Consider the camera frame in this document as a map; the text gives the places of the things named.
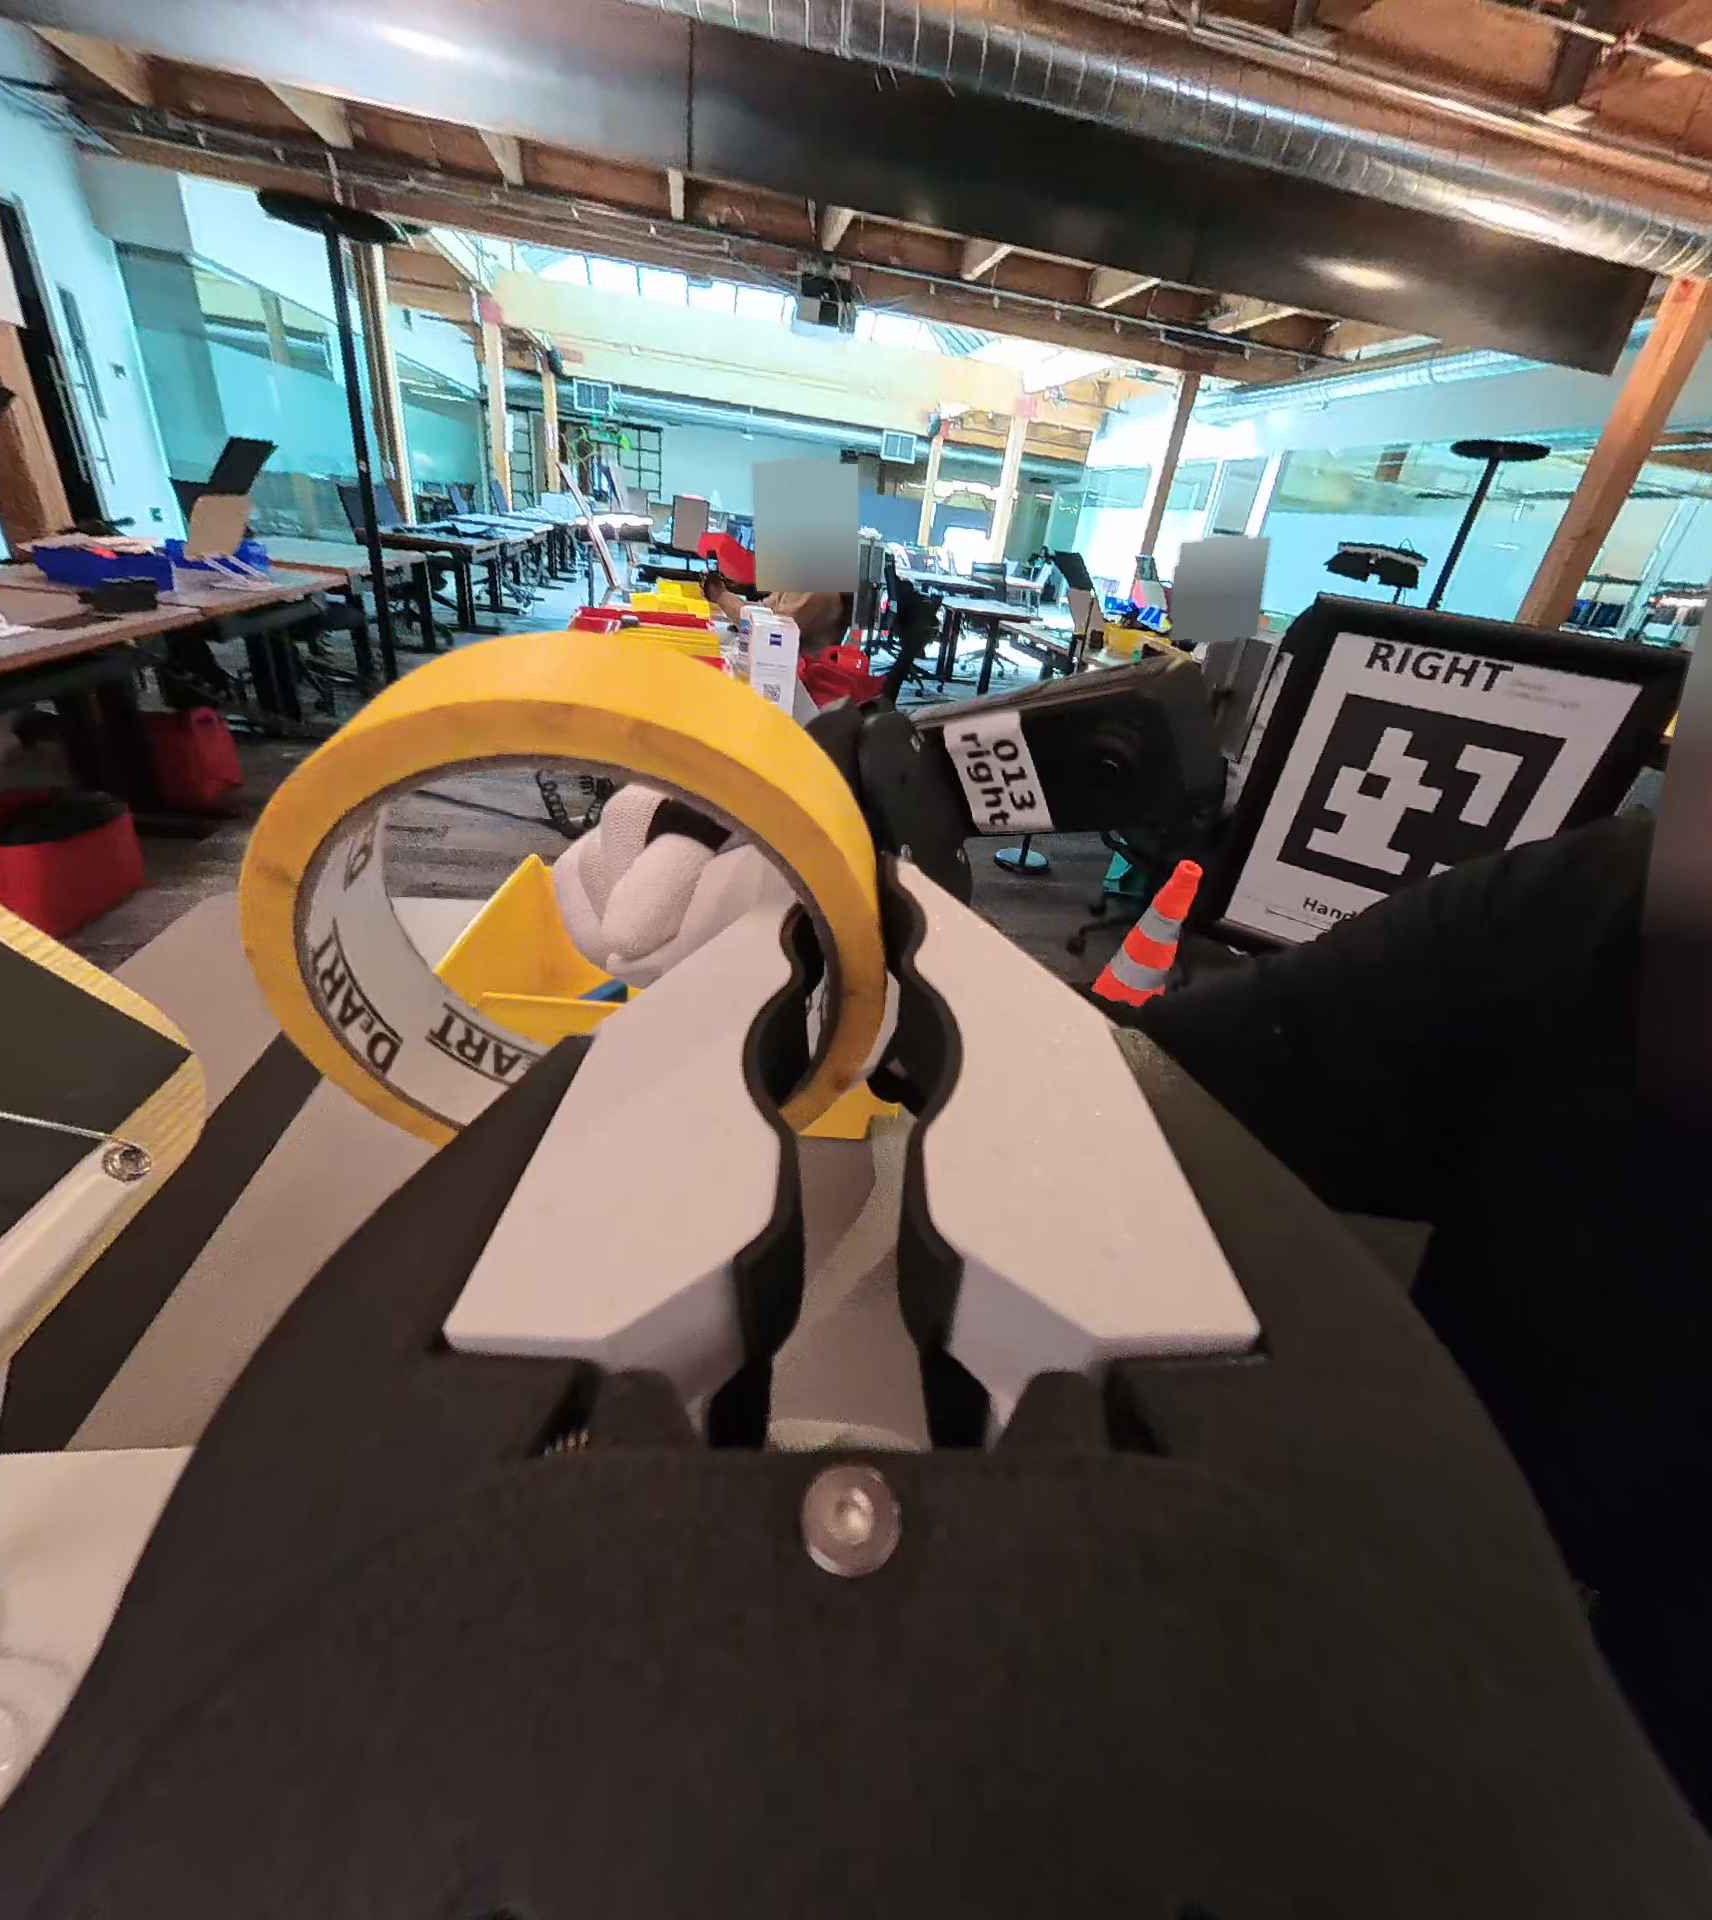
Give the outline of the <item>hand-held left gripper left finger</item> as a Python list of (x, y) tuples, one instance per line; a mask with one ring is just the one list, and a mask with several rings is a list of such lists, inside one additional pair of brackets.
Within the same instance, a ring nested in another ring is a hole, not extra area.
[(583, 1045), (442, 1324), (461, 1354), (653, 1375), (709, 1443), (768, 1441), (803, 1290), (797, 1140), (820, 953), (754, 908)]

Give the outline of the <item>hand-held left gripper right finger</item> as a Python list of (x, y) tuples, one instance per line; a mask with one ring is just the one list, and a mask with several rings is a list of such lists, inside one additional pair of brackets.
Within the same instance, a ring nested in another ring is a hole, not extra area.
[(929, 1444), (988, 1447), (1046, 1377), (1257, 1356), (1109, 1020), (922, 869), (877, 885), (897, 1006), (875, 1089), (911, 1120), (896, 1295)]

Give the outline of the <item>yellow plastic bin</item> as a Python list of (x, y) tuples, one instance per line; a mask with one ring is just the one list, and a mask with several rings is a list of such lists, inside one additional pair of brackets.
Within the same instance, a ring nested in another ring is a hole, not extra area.
[[(732, 866), (750, 860), (752, 851), (740, 847), (720, 857), (723, 880), (752, 882), (747, 901), (791, 901), (789, 878), (761, 855), (754, 857), (754, 872), (740, 874)], [(515, 1086), (530, 1068), (556, 1045), (592, 1037), (597, 1024), (634, 998), (627, 985), (590, 961), (570, 939), (557, 908), (554, 870), (540, 858), (525, 858), (512, 876), (486, 901), (477, 915), (460, 933), (451, 948), (436, 964), (442, 1001), (431, 1008), (434, 1024), (424, 1035), (424, 1048), (431, 1048), (440, 1066), (436, 1072), (447, 1086), (456, 1106), (438, 1122), (456, 1131), (474, 1120), (503, 1090)], [(896, 1012), (896, 985), (877, 974), (884, 997), (875, 1001), (877, 1022), (863, 1068), (843, 1083), (835, 1079), (837, 1098), (803, 1129), (807, 1140), (868, 1140), (877, 1119), (897, 1113), (896, 1106), (868, 1092), (868, 1072), (882, 1057)], [(812, 1058), (822, 1052), (820, 1040), (830, 1017), (849, 1014), (857, 1006), (846, 990), (847, 982), (818, 987), (807, 1020)], [(456, 1068), (463, 1068), (469, 1083), (456, 1097)]]

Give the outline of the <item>yellow tape roll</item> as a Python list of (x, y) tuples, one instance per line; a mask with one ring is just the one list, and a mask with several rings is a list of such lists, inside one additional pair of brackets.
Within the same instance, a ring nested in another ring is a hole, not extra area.
[(549, 1051), (449, 990), (384, 885), (391, 800), (498, 764), (640, 780), (745, 834), (822, 959), (803, 1133), (863, 1074), (888, 1012), (880, 855), (849, 780), (769, 700), (657, 640), (499, 637), (384, 689), (275, 788), (243, 853), (243, 956), (281, 1035), (387, 1127), (447, 1144)]

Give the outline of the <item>person's right hand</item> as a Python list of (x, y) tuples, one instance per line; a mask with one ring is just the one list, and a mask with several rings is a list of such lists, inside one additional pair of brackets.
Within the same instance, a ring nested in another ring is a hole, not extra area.
[(626, 782), (551, 865), (561, 930), (605, 977), (642, 990), (796, 891), (743, 833), (676, 795)]

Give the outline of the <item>orange traffic cone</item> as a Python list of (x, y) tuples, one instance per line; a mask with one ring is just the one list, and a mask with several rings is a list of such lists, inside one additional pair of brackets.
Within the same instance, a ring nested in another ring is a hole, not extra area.
[(1093, 978), (1091, 998), (1108, 1006), (1139, 1008), (1168, 990), (1178, 970), (1183, 924), (1201, 880), (1204, 869), (1189, 858), (1172, 869)]

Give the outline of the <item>white patterned sign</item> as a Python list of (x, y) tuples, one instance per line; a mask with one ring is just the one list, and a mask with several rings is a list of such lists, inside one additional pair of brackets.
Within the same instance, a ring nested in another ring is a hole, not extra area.
[(1612, 817), (1665, 749), (1690, 658), (1335, 594), (1274, 698), (1194, 920), (1298, 948), (1471, 860)]

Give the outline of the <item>white card display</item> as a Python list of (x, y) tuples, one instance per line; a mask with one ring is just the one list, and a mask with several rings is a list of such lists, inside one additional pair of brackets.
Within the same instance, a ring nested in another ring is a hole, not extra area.
[(797, 662), (796, 617), (769, 602), (747, 602), (734, 622), (732, 679), (783, 717), (793, 717)]

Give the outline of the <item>long yellow bin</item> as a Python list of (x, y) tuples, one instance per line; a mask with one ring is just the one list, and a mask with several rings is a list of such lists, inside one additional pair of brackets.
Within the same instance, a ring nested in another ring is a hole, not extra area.
[(651, 640), (686, 658), (721, 661), (725, 650), (715, 609), (692, 581), (660, 581), (631, 588), (621, 633)]

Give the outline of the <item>red storage bin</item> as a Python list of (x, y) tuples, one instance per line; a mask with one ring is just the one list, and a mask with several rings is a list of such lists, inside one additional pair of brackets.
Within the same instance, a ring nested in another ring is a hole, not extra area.
[(96, 790), (0, 790), (0, 904), (63, 941), (147, 885), (127, 806)]

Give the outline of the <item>silver ventilation ducts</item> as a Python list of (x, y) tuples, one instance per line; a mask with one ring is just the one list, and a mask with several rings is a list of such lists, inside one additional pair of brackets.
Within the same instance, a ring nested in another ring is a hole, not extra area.
[(700, 156), (700, 66), (779, 129), (807, 81), (929, 132), (1020, 110), (1545, 245), (1712, 281), (1712, 160), (1401, 79), (1219, 9), (1113, 4), (0, 4), (30, 37), (510, 137), (631, 177), (754, 180)]

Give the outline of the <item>wooden office desk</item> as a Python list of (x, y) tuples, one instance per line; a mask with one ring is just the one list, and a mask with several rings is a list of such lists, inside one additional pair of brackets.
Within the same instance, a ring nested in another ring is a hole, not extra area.
[(150, 609), (102, 612), (78, 590), (0, 575), (0, 717), (147, 677), (270, 739), (318, 739), (350, 698), (401, 671), (364, 566), (182, 572)]

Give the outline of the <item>blue plastic bin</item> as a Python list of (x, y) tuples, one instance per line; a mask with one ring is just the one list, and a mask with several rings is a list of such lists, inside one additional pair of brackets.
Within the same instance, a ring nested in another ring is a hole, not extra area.
[(171, 555), (152, 541), (61, 536), (33, 541), (23, 560), (51, 586), (94, 593), (118, 583), (147, 583), (173, 593)]

